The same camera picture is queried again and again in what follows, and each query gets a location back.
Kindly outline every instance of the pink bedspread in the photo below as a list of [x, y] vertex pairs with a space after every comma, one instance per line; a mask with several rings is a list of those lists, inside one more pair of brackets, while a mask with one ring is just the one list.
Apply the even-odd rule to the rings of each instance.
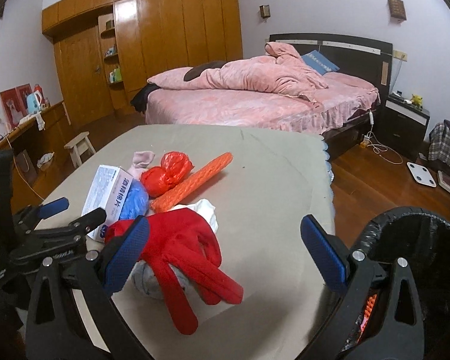
[[328, 88], [315, 91], [316, 103], [276, 93], [219, 89], [165, 90], [148, 97], [147, 124], [208, 124], [271, 128], [322, 134], [343, 125], [356, 110], [368, 110], [378, 90], [341, 73], [323, 76]]
[[286, 43], [265, 44], [267, 55], [240, 59], [222, 68], [206, 69], [192, 81], [183, 81], [190, 67], [180, 67], [148, 79], [163, 89], [232, 89], [279, 93], [315, 101], [315, 91], [328, 86], [317, 71], [303, 62], [298, 51]]

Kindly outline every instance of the nightstand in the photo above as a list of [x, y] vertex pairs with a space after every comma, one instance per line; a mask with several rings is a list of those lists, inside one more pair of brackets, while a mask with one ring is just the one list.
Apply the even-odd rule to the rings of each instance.
[[415, 161], [429, 120], [430, 113], [426, 109], [419, 111], [399, 100], [387, 99], [375, 135], [380, 143]]

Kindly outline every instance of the blue gripper pad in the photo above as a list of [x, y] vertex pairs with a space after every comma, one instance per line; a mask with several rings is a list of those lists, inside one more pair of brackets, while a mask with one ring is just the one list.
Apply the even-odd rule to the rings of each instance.
[[131, 224], [127, 232], [121, 236], [121, 245], [105, 268], [103, 290], [108, 297], [122, 290], [148, 241], [149, 234], [150, 225], [148, 220], [144, 216], [140, 216]]
[[313, 215], [307, 215], [302, 219], [300, 233], [327, 287], [341, 295], [346, 293], [347, 267]]
[[68, 209], [69, 203], [67, 198], [60, 198], [40, 206], [38, 210], [38, 217], [40, 219], [50, 218], [53, 215], [58, 214], [59, 212], [65, 211]]

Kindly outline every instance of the wall sconce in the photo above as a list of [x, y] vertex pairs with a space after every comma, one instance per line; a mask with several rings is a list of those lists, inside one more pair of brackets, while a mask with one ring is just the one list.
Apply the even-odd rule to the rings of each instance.
[[260, 5], [260, 16], [262, 19], [267, 21], [270, 17], [270, 6], [269, 5]]

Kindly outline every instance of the dark brown pillow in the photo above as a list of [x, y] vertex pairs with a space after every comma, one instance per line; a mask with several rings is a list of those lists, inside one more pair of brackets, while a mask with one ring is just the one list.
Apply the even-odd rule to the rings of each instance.
[[212, 61], [193, 67], [185, 74], [183, 81], [192, 81], [193, 79], [199, 77], [205, 69], [217, 69], [221, 68], [225, 64], [226, 61]]

